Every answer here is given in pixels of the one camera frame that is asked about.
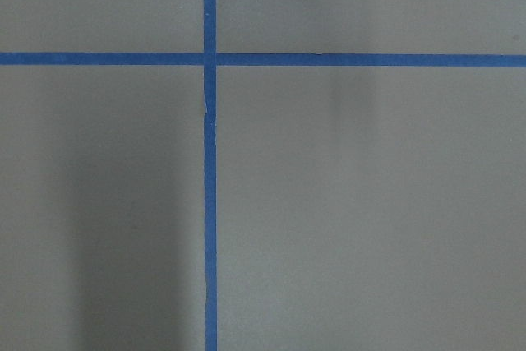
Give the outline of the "blue tape grid lines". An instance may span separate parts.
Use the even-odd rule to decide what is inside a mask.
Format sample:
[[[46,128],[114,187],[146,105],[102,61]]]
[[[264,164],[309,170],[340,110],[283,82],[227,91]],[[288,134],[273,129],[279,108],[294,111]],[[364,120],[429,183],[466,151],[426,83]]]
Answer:
[[[221,53],[217,0],[203,0],[203,49],[178,52],[3,52],[4,66],[200,66],[204,71],[205,349],[218,348],[217,69],[218,67],[524,67],[523,54]]]

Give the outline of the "brown paper table cover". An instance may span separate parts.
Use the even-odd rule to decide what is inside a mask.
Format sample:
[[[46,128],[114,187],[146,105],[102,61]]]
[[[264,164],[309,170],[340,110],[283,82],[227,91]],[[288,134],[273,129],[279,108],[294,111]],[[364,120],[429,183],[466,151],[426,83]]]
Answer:
[[[522,53],[525,0],[217,0],[226,53]],[[205,347],[201,66],[1,69],[1,347]],[[522,350],[525,70],[221,67],[219,348]]]

